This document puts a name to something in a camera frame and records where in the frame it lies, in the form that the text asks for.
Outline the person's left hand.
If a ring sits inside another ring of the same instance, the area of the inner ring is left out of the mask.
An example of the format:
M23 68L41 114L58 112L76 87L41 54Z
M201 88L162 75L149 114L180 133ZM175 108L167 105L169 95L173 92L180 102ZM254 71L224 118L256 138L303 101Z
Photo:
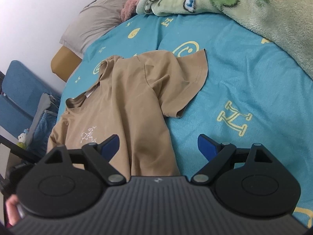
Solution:
M6 200L5 205L6 205L6 213L7 213L8 223L11 226L14 226L21 219L21 216L19 214L19 210L17 209L17 206L19 205L19 199L16 196L16 194L12 194Z

